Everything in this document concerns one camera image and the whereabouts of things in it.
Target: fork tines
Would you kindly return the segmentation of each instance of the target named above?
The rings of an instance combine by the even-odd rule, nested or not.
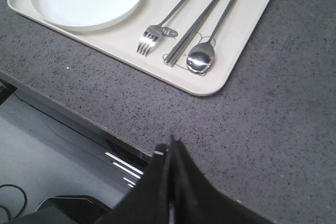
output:
[[[142,54],[142,55],[147,56],[147,54],[154,47],[157,39],[158,39],[157,36],[155,36],[154,34],[148,32],[148,31],[145,31],[140,38],[140,42],[139,42],[139,45],[138,45],[137,52]]]

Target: spoon bowl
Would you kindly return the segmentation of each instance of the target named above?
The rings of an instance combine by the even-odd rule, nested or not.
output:
[[[204,43],[197,44],[194,46],[188,56],[187,56],[187,67],[188,69],[195,74],[204,74],[209,68],[213,65],[215,61],[215,50],[211,45],[215,34],[218,32],[221,24],[226,18],[227,14],[235,4],[236,0],[230,0],[226,6],[223,14],[221,15],[215,29],[209,37],[209,40]]]
[[[215,50],[209,41],[197,44],[187,56],[188,69],[196,74],[205,73],[215,61]]]

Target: white tray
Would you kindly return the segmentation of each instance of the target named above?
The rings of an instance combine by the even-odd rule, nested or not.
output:
[[[139,38],[148,25],[159,23],[179,0],[142,0],[135,12],[123,22],[91,32],[66,31],[44,21],[33,9],[30,0],[8,0],[14,11],[78,40],[105,54],[134,66],[152,76],[194,95],[210,95],[226,82],[248,38],[259,21],[269,0],[237,0],[230,15],[217,33],[216,62],[204,76],[189,72],[186,54],[202,37],[209,36],[229,0],[220,0],[199,34],[195,36],[174,67],[166,66],[163,58],[211,0],[189,0],[165,26],[178,32],[174,38],[164,38],[144,57],[136,53]]]

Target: fork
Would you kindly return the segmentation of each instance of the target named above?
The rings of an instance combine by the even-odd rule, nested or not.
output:
[[[184,4],[186,0],[180,2],[171,10],[171,12],[157,25],[149,26],[140,37],[137,52],[147,56],[153,49],[156,41],[162,37],[162,25]]]

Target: stainless steel cutlery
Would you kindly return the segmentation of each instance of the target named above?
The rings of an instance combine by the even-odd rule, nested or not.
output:
[[[142,55],[147,55],[155,46],[157,41],[162,37],[163,24],[184,4],[186,0],[180,0],[180,2],[171,10],[171,12],[157,25],[149,26],[140,38],[137,52]],[[210,35],[207,42],[197,44],[192,48],[187,56],[186,65],[188,70],[195,74],[203,74],[212,66],[215,60],[215,51],[211,45],[211,41],[218,32],[221,24],[225,20],[226,16],[234,6],[237,0],[230,0],[226,6],[222,16],[220,17],[216,27]],[[213,11],[219,0],[212,0],[204,11],[199,15],[195,22],[191,25],[188,31],[173,47],[169,54],[164,58],[163,62],[172,67],[181,56],[185,48],[192,41],[198,30],[204,24],[210,13]]]

